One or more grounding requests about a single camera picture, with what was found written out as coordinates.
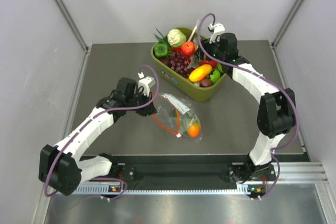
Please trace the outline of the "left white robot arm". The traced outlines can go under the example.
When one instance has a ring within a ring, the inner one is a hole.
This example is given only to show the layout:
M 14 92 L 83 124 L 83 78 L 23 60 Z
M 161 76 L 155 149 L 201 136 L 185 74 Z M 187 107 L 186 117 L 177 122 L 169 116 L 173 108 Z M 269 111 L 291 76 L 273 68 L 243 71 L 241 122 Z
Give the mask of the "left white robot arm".
M 90 145 L 127 111 L 140 116 L 156 113 L 155 94 L 151 88 L 156 78 L 139 74 L 139 80 L 121 78 L 117 88 L 102 98 L 85 120 L 67 137 L 54 146 L 45 145 L 40 151 L 38 179 L 55 191 L 68 196 L 79 184 L 97 177 L 114 180 L 119 168 L 107 154 L 81 160 Z

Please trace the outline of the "red fake tomato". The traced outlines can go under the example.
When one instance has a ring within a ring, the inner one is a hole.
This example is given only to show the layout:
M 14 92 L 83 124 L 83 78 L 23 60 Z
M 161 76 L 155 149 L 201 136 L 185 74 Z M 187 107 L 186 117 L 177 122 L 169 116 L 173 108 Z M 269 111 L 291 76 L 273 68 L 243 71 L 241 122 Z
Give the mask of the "red fake tomato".
M 184 42 L 181 45 L 181 52 L 187 57 L 190 57 L 195 52 L 195 45 L 192 41 Z

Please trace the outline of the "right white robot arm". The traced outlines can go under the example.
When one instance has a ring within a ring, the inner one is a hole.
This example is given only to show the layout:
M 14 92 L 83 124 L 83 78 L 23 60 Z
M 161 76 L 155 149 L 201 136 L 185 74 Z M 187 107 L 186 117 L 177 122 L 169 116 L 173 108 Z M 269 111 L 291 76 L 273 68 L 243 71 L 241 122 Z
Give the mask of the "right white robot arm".
M 231 178 L 241 184 L 256 180 L 269 168 L 278 144 L 296 124 L 295 94 L 290 88 L 283 90 L 269 83 L 246 58 L 240 56 L 233 33 L 223 33 L 215 39 L 201 39 L 198 48 L 204 58 L 215 59 L 222 71 L 258 102 L 259 134 L 256 143 L 247 155 L 243 170 L 231 172 Z

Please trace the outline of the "orange green fake mango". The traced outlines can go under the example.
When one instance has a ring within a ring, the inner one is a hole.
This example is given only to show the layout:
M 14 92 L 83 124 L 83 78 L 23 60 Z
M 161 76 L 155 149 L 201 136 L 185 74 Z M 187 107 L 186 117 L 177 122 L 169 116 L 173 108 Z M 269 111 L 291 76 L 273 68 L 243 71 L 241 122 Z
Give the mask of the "orange green fake mango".
M 187 129 L 187 134 L 189 137 L 198 137 L 201 131 L 201 126 L 198 123 L 191 124 Z

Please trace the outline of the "yellow fake lemon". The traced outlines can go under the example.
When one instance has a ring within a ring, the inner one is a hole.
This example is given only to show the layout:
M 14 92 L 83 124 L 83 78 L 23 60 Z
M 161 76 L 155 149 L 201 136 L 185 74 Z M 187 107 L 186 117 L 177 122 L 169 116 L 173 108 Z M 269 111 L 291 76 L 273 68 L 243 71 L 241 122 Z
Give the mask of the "yellow fake lemon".
M 212 70 L 212 66 L 209 65 L 209 64 L 204 64 L 204 65 L 201 65 L 200 66 L 200 69 L 203 71 L 203 72 L 210 72 Z

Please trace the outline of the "clear zip top bag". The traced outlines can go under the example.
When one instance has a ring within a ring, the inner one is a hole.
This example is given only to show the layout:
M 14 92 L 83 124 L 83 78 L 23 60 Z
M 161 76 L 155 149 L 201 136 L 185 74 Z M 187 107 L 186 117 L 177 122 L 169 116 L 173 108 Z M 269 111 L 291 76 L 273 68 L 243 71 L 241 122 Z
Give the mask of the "clear zip top bag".
M 158 93 L 154 99 L 155 122 L 177 138 L 194 143 L 202 140 L 201 122 L 192 104 L 169 93 Z

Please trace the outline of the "green fake cucumber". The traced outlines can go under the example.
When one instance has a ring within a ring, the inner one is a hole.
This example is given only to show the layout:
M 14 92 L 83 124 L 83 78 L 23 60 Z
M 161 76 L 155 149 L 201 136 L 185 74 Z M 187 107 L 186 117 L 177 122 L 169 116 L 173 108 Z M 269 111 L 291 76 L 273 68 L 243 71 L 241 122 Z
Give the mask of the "green fake cucumber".
M 180 133 L 187 132 L 188 127 L 193 123 L 193 117 L 189 113 L 181 114 L 179 111 L 173 111 L 171 117 L 171 126 L 173 130 Z

